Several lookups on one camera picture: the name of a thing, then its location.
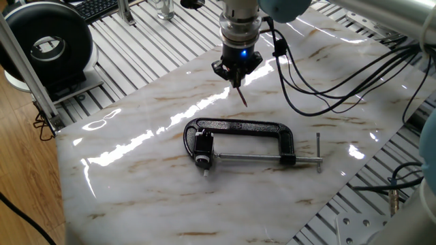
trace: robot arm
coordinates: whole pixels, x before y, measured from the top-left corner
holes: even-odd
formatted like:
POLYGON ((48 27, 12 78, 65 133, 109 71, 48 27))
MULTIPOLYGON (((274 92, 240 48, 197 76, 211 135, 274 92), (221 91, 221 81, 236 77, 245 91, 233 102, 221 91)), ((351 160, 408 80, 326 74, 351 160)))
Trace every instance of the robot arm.
POLYGON ((223 54, 212 64, 214 72, 239 88, 245 75, 261 62, 262 56, 254 49, 259 38, 264 10, 277 22, 289 22, 304 13, 311 0, 223 0, 219 18, 223 54))

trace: keyboard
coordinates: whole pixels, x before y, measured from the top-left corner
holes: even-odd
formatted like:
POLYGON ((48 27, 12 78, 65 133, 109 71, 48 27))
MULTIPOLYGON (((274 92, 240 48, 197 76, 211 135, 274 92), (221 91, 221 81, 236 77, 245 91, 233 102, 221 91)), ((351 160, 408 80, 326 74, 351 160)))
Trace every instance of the keyboard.
POLYGON ((117 0, 86 0, 74 6, 87 24, 118 8, 117 0))

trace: black connector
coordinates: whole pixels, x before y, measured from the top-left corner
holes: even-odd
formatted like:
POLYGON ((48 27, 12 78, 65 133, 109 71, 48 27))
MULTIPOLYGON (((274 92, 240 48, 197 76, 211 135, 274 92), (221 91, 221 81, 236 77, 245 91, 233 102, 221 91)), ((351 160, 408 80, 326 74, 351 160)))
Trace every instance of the black connector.
POLYGON ((196 133, 196 144, 193 149, 193 157, 197 167, 209 170, 213 160, 213 133, 203 130, 196 133))
POLYGON ((280 40, 277 40, 275 42, 275 46, 274 46, 274 52, 273 52, 273 56, 274 57, 280 57, 282 55, 286 54, 286 50, 287 50, 287 42, 286 40, 284 40, 283 38, 280 40))

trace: drill bit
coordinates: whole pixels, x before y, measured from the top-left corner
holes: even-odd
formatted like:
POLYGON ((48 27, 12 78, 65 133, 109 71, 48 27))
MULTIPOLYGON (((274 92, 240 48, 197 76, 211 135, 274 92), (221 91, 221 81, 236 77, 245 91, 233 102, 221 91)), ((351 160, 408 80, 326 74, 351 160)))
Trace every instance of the drill bit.
POLYGON ((243 100, 243 103, 245 107, 248 107, 247 102, 245 101, 244 95, 240 92, 239 88, 236 88, 238 90, 240 98, 243 100))

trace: black cable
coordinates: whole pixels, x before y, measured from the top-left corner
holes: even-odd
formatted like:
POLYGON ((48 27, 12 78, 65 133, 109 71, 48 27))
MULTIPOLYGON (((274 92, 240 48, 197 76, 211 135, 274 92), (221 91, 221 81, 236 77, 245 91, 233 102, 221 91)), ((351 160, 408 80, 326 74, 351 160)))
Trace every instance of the black cable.
MULTIPOLYGON (((388 193, 387 191, 376 191, 376 190, 370 190, 370 191, 375 192, 375 193, 379 193, 379 194, 382 194, 382 195, 387 195, 387 196, 389 196, 389 193, 388 193)), ((402 197, 399 197, 398 200, 399 200, 400 202, 402 202, 402 203, 405 203, 405 202, 406 202, 406 200, 405 200, 404 198, 402 198, 402 197)))
POLYGON ((417 184, 420 184, 424 177, 420 177, 416 180, 413 180, 411 182, 407 182, 404 184, 397 184, 394 186, 356 186, 353 187, 353 190, 355 191, 389 191, 389 190, 399 190, 404 189, 408 187, 415 186, 417 184))
POLYGON ((281 73, 281 68, 280 68, 280 63, 279 63, 279 59, 278 57, 276 57, 276 64, 277 64, 277 70, 279 72, 279 76, 280 76, 280 82, 281 82, 281 87, 283 90, 283 94, 285 96, 285 99, 287 101, 287 103, 290 105, 290 107, 296 111, 297 113, 299 113, 300 115, 303 116, 319 116, 322 115, 326 112, 329 112, 333 109, 335 109, 336 107, 340 106, 344 101, 346 101, 347 99, 349 99, 351 96, 354 96, 354 94, 356 92, 358 92, 363 86, 364 84, 360 84, 359 86, 357 86, 354 90, 352 90, 347 96, 345 96, 344 98, 340 99, 338 102, 336 102, 334 105, 330 106, 329 108, 326 108, 325 110, 319 111, 319 112, 314 112, 314 113, 306 113, 303 111, 300 111, 297 107, 295 107, 295 105, 290 101, 288 95, 287 95, 287 91, 286 91, 286 87, 284 85, 284 77, 283 74, 281 73))
POLYGON ((389 182, 392 182, 392 180, 397 180, 397 181, 398 181, 398 180, 404 180, 405 178, 411 176, 412 174, 417 174, 417 173, 421 173, 421 172, 422 172, 422 170, 411 171, 410 173, 404 175, 403 177, 401 177, 401 178, 396 178, 396 179, 393 179, 393 178, 391 178, 391 177, 388 177, 388 181, 389 181, 389 182))
MULTIPOLYGON (((376 88, 379 88, 379 87, 381 87, 381 86, 383 86, 385 83, 387 83, 387 82, 389 82, 389 81, 391 81, 391 79, 393 79, 394 77, 396 77, 398 74, 400 74, 400 72, 402 72, 406 67, 407 67, 407 65, 408 64, 410 64, 410 62, 416 57, 416 55, 418 55, 418 54, 415 54, 415 55, 413 55, 412 57, 411 57, 411 59, 401 68, 401 69, 399 69, 394 75, 392 75, 390 78, 388 78, 386 81, 384 81, 384 82, 382 82, 381 84, 378 84, 377 86, 374 86, 373 88, 371 88, 370 90, 368 90, 366 93, 364 93, 360 98, 359 98, 359 100, 354 104, 354 105, 352 105, 352 106, 350 106, 348 109, 346 109, 346 110, 343 110, 343 111, 340 111, 340 112, 337 112, 337 111, 334 111, 333 110, 333 112, 334 113, 337 113, 337 114, 340 114, 340 113, 344 113, 344 112, 347 112, 347 111, 349 111, 349 110, 351 110, 352 108, 354 108, 356 105, 358 105, 361 101, 362 101, 362 99, 363 99, 363 97, 365 97, 365 95, 367 95, 368 93, 370 93, 371 91, 373 91, 373 90, 375 90, 376 88)), ((397 65, 399 65, 399 63, 402 63, 403 62, 403 59, 401 59, 400 61, 397 61, 395 64, 393 64, 392 66, 394 66, 394 67, 396 67, 397 65)))
MULTIPOLYGON (((283 34, 281 34, 280 33, 280 31, 278 31, 278 30, 276 30, 276 29, 273 29, 273 32, 272 32, 272 36, 273 36, 273 39, 274 39, 274 43, 275 42, 277 42, 276 40, 275 40, 275 33, 277 33, 277 34, 279 34, 280 35, 280 37, 282 38, 282 39, 285 39, 285 37, 283 36, 283 34)), ((290 51, 290 48, 289 48, 289 46, 287 46, 287 51, 289 52, 289 54, 290 54, 290 58, 291 58, 291 61, 292 61, 292 65, 294 66, 294 69, 295 69, 295 71, 296 71, 296 73, 297 73, 297 75, 300 77, 300 79, 312 90, 312 91, 314 91, 314 92, 309 92, 309 91, 301 91, 302 93, 306 93, 306 94, 308 94, 308 95, 325 95, 326 93, 329 93, 329 92, 331 92, 331 91, 333 91, 334 89, 336 89, 336 88, 339 88, 340 86, 342 86, 342 85, 344 85, 346 82, 348 82, 348 81, 350 81, 352 78, 354 78, 355 76, 357 76, 358 74, 360 74, 360 73, 362 73, 364 70, 366 70, 366 69, 368 69, 369 67, 371 67, 372 65, 374 65, 374 64, 376 64, 376 63, 378 63, 379 61, 381 61, 382 59, 384 59, 384 58, 386 58, 387 56, 389 56, 389 55, 391 55, 391 54, 394 54, 394 53, 396 53, 396 52, 398 52, 398 51, 401 51, 401 50, 406 50, 406 52, 411 52, 411 51, 414 51, 414 50, 416 50, 416 51, 419 51, 419 45, 418 44, 411 44, 411 45, 407 45, 407 46, 403 46, 403 47, 400 47, 400 48, 396 48, 396 49, 394 49, 394 50, 391 50, 390 52, 387 52, 387 53, 385 53, 384 55, 382 55, 382 56, 380 56, 378 59, 375 59, 373 62, 371 62, 371 63, 369 63, 368 65, 365 65, 363 68, 361 68, 360 70, 358 70, 357 72, 355 72, 355 73, 353 73, 350 77, 348 77, 347 79, 345 79, 344 81, 342 81, 341 83, 339 83, 339 84, 337 84, 336 86, 334 86, 334 87, 332 87, 332 88, 329 88, 328 90, 326 90, 326 91, 317 91, 316 89, 314 89, 304 78, 303 78, 303 76, 301 75, 301 73, 300 73, 300 71, 299 71, 299 69, 297 68, 297 66, 296 66, 296 63, 295 63, 295 60, 294 60, 294 57, 292 56, 292 53, 291 53, 291 51, 290 51)), ((400 56, 399 56, 399 54, 397 54, 396 56, 395 56, 394 58, 392 58, 391 60, 390 60, 390 63, 393 63, 393 62, 395 62, 395 60, 396 59, 399 59, 400 58, 400 56)), ((374 76, 376 76, 378 73, 374 73, 373 74, 373 76, 370 78, 370 79, 372 79, 374 76)))
POLYGON ((10 202, 2 192, 0 192, 0 200, 8 207, 10 210, 12 210, 14 213, 19 215, 22 219, 27 221, 33 228, 35 228, 46 240, 50 245, 56 245, 55 241, 40 227, 39 224, 37 224, 33 219, 28 217, 24 212, 19 210, 12 202, 10 202))
POLYGON ((49 127, 47 122, 44 120, 44 117, 42 116, 42 111, 38 112, 38 115, 35 118, 35 122, 33 123, 33 127, 36 129, 41 128, 41 131, 40 131, 40 140, 41 141, 49 141, 49 140, 55 138, 55 137, 53 137, 53 135, 50 135, 50 137, 48 139, 42 138, 42 133, 44 132, 44 127, 49 127))
MULTIPOLYGON (((281 35, 280 34, 280 32, 279 31, 277 31, 277 30, 274 30, 273 32, 272 32, 272 38, 273 38, 273 40, 274 40, 274 43, 275 44, 277 44, 277 41, 276 41, 276 38, 275 38, 275 33, 278 33, 279 35, 281 35)), ((287 95, 287 91, 286 91, 286 87, 285 87, 285 85, 284 85, 284 82, 285 82, 285 78, 284 78, 284 76, 283 76, 283 74, 282 74, 282 72, 281 72, 281 66, 280 66, 280 63, 279 63, 279 57, 277 57, 276 56, 276 64, 277 64, 277 69, 278 69, 278 72, 279 72, 279 76, 280 76, 280 81, 281 81, 281 86, 282 86, 282 90, 283 90, 283 94, 285 95, 285 99, 286 99, 286 101, 288 102, 288 104, 291 106, 291 108, 293 109, 293 110, 295 110, 296 112, 298 112, 299 114, 301 114, 301 115, 303 115, 303 116, 319 116, 319 115, 321 115, 321 114, 324 114, 324 113, 326 113, 326 112, 329 112, 329 111, 331 111, 331 110, 333 110, 333 109, 335 109, 337 106, 339 106, 339 105, 341 105, 346 99, 348 99, 348 98, 350 98, 351 96, 354 96, 356 93, 358 93, 358 92, 360 92, 363 88, 365 88, 365 85, 367 85, 367 83, 371 80, 371 79, 373 79, 379 72, 381 72, 381 71, 383 71, 387 66, 389 66, 391 63, 393 63, 393 62, 395 62, 397 59, 401 59, 402 58, 402 56, 403 55, 409 55, 409 54, 411 54, 411 51, 412 50, 408 50, 407 52, 404 52, 402 55, 396 55, 394 58, 392 58, 392 59, 390 59, 387 63, 385 63, 384 65, 382 65, 382 67, 380 67, 378 70, 377 70, 377 72, 376 73, 373 73, 369 78, 367 78, 364 82, 362 82, 359 86, 357 86, 354 90, 352 90, 350 93, 348 93, 348 95, 346 95, 346 96, 344 96, 344 97, 339 97, 339 98, 341 98, 338 102, 336 102, 334 105, 332 105, 332 106, 330 106, 330 107, 328 107, 327 109, 325 109, 325 110, 322 110, 322 111, 320 111, 320 112, 315 112, 315 113, 306 113, 306 112, 302 112, 302 111, 300 111, 298 108, 296 108, 295 106, 294 106, 294 104, 290 101, 290 99, 289 99, 289 97, 288 97, 288 95, 287 95)), ((319 92, 319 91, 317 91, 317 92, 315 92, 315 93, 310 93, 310 94, 312 94, 312 95, 314 95, 314 94, 322 94, 322 93, 325 93, 326 91, 323 91, 323 92, 319 92)))
POLYGON ((403 116, 401 117, 401 120, 403 121, 404 125, 406 124, 405 117, 406 117, 407 110, 409 109, 410 104, 415 99, 415 96, 418 94, 418 92, 420 91, 422 85, 424 84, 425 80, 427 79, 427 76, 429 75, 429 71, 430 71, 430 66, 431 66, 431 59, 429 59, 429 64, 427 65, 427 70, 425 71, 424 78, 422 79, 419 87, 416 89, 414 95, 412 95, 412 97, 409 100, 409 103, 407 103, 406 108, 404 109, 403 116))
POLYGON ((399 165, 398 167, 395 168, 395 170, 392 173, 392 179, 396 179, 396 175, 398 174, 398 172, 400 170, 402 170, 405 167, 409 167, 409 166, 417 166, 417 167, 421 167, 422 163, 416 163, 416 162, 408 162, 408 163, 403 163, 401 165, 399 165))

